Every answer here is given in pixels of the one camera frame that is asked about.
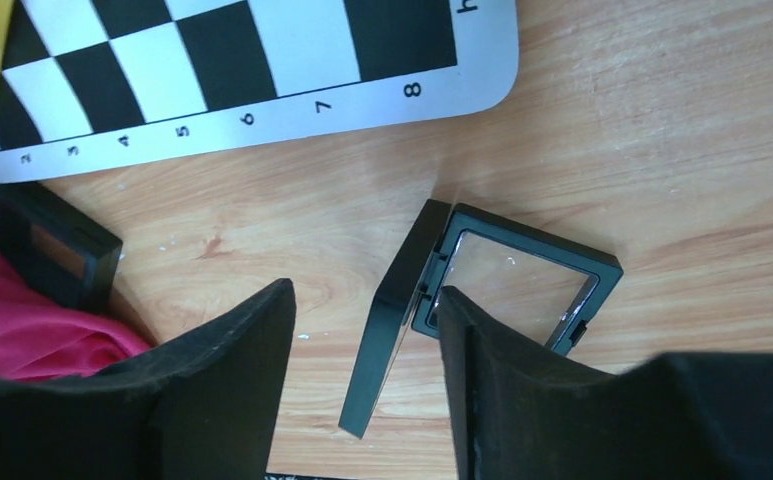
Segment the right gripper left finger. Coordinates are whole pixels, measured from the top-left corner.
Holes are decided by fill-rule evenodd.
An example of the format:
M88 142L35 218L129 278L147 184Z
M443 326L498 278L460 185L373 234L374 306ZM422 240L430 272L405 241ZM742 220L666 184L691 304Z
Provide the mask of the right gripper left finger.
M291 280L90 377L0 379L0 479L261 479L296 318Z

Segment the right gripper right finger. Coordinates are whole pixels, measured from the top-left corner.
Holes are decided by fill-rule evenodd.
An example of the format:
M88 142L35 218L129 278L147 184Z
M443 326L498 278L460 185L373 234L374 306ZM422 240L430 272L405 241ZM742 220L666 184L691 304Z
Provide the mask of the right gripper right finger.
M612 375L454 287L438 317L462 479L773 479L773 353L665 352Z

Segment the magenta red garment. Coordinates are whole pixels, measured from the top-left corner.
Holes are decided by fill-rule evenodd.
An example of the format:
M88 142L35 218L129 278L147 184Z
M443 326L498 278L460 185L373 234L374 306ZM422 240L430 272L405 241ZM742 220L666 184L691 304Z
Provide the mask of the magenta red garment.
M61 307L35 292L0 255L0 378L87 377L150 348L121 322Z

